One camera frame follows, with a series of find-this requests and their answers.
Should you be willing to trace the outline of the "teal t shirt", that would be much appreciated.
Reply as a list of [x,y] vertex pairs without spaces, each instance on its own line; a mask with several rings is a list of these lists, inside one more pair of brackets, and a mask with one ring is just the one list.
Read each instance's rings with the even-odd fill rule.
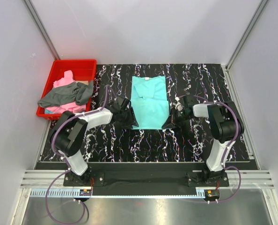
[[138,123],[133,129],[162,129],[169,116],[165,77],[133,76],[131,105]]

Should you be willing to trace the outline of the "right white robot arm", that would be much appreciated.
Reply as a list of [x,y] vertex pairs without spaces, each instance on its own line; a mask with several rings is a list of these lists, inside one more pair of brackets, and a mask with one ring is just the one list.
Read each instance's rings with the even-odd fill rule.
[[200,172],[188,172],[189,185],[216,186],[227,181],[226,158],[238,137],[244,133],[244,124],[234,102],[215,103],[196,100],[176,100],[172,104],[163,129],[185,128],[191,119],[207,118],[213,137],[209,157]]

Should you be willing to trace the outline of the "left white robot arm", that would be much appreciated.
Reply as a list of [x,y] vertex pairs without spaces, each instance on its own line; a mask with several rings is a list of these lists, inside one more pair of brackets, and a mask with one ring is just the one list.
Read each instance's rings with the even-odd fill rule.
[[66,162],[69,168],[68,179],[74,185],[86,186],[92,181],[91,169],[80,151],[85,133],[92,128],[110,123],[119,123],[123,129],[139,125],[131,106],[106,106],[77,114],[65,111],[48,133],[52,150]]

